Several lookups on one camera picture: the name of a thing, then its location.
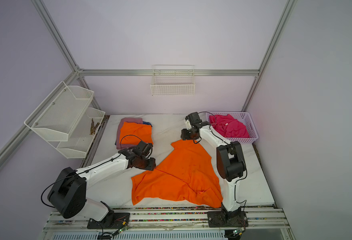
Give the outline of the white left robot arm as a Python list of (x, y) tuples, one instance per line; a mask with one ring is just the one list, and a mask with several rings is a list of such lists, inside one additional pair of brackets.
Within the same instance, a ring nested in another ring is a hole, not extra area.
[(65, 219), (77, 215), (101, 222), (113, 213), (107, 204), (87, 197), (87, 190), (102, 180), (122, 173), (127, 169), (153, 171), (156, 159), (148, 154), (136, 153), (133, 150), (124, 150), (112, 157), (91, 166), (72, 169), (63, 169), (57, 180), (47, 187), (48, 206), (55, 208)]

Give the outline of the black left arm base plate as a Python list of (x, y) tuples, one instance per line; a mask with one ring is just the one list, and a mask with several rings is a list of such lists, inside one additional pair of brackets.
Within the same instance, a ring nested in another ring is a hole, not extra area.
[(107, 214), (101, 221), (90, 219), (87, 224), (87, 229), (122, 229), (127, 226), (130, 221), (130, 213), (113, 213)]

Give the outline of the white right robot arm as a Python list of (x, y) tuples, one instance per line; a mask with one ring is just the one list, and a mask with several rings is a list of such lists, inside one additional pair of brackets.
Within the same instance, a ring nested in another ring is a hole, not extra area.
[(182, 140), (193, 141), (195, 144), (204, 140), (216, 149), (217, 171), (224, 180), (222, 214), (226, 220), (239, 216), (241, 204), (236, 200), (236, 184), (247, 168), (241, 144), (226, 139), (208, 122), (192, 123), (190, 120), (185, 120), (185, 124), (186, 128), (182, 129), (181, 133)]

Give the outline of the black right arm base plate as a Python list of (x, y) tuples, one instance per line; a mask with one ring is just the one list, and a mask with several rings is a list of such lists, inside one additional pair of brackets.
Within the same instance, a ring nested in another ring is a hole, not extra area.
[(233, 216), (227, 216), (223, 212), (208, 212), (207, 217), (210, 228), (247, 228), (249, 226), (248, 217), (244, 211), (235, 213)]

